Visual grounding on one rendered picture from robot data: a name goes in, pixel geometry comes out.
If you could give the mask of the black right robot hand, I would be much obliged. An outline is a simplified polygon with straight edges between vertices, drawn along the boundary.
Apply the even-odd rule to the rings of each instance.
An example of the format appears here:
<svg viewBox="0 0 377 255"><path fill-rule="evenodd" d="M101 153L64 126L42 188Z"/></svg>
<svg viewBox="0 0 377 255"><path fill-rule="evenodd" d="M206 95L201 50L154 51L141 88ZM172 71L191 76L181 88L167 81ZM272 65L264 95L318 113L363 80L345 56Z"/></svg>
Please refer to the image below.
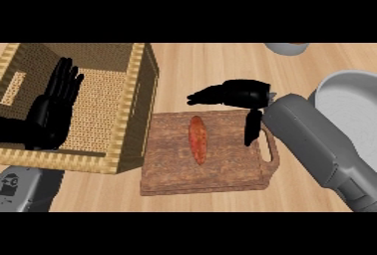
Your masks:
<svg viewBox="0 0 377 255"><path fill-rule="evenodd" d="M262 111L270 104L271 84L258 80L228 80L188 96L188 105L225 105L249 109L244 124L244 145L259 138Z"/></svg>

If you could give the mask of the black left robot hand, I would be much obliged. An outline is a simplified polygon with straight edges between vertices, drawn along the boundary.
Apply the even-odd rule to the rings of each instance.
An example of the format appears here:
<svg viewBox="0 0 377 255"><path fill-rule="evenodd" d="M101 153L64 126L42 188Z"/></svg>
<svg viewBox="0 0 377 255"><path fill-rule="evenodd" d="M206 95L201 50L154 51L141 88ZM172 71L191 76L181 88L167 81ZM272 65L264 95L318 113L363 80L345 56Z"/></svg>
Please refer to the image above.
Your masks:
<svg viewBox="0 0 377 255"><path fill-rule="evenodd" d="M45 94L24 120L0 117L0 142L21 143L29 150L57 150L70 132L73 107L85 75L71 58L61 58Z"/></svg>

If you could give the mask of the orange sweet potato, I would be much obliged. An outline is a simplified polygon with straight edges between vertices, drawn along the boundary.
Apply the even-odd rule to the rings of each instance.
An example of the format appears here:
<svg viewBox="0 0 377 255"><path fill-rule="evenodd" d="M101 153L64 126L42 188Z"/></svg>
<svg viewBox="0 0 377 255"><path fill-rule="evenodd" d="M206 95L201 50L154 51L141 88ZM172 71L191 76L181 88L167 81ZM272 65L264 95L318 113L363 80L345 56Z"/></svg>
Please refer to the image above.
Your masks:
<svg viewBox="0 0 377 255"><path fill-rule="evenodd" d="M206 126L200 116L194 116L188 126L188 141L194 160L199 165L206 161Z"/></svg>

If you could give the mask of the brown wooden cutting board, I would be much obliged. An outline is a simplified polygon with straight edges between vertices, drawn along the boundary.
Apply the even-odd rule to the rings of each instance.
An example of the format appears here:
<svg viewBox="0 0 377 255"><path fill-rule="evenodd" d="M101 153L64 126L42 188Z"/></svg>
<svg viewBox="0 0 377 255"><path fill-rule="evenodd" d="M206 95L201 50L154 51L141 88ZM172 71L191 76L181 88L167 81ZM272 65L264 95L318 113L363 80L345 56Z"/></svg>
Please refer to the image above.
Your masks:
<svg viewBox="0 0 377 255"><path fill-rule="evenodd" d="M247 111L165 113L153 116L141 195L262 190L280 166L274 136L267 137L271 160L259 144L244 143ZM206 128L204 161L190 146L190 121Z"/></svg>

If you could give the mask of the grey metal pot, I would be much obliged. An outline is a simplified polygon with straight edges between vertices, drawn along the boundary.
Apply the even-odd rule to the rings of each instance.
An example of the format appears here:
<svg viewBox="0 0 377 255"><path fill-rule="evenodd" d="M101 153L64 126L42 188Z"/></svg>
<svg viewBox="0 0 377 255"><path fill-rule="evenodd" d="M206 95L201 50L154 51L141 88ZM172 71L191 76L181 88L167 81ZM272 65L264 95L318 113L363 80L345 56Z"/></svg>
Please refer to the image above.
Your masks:
<svg viewBox="0 0 377 255"><path fill-rule="evenodd" d="M377 73L335 72L308 99L351 138L361 158L377 172Z"/></svg>

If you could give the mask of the square wicker basket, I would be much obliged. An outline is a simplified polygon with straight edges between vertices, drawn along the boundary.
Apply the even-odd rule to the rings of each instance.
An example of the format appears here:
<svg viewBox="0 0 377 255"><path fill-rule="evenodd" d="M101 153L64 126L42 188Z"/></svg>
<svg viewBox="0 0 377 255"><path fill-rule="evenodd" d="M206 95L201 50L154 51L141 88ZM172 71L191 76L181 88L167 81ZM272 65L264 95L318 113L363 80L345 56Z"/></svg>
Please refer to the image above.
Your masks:
<svg viewBox="0 0 377 255"><path fill-rule="evenodd" d="M61 58L85 76L57 151L0 143L0 164L117 174L144 165L160 68L148 43L0 43L0 117L23 120Z"/></svg>

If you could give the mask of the grey round bowl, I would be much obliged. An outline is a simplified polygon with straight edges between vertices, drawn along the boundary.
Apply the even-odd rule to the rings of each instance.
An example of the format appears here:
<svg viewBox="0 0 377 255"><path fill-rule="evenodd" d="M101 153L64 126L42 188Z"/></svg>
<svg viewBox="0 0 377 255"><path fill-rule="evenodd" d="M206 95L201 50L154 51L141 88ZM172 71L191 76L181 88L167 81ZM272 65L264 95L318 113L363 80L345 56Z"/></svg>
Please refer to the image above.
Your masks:
<svg viewBox="0 0 377 255"><path fill-rule="evenodd" d="M293 44L293 43L267 43L265 46L278 55L298 56L305 52L309 44L308 43L299 43L299 44Z"/></svg>

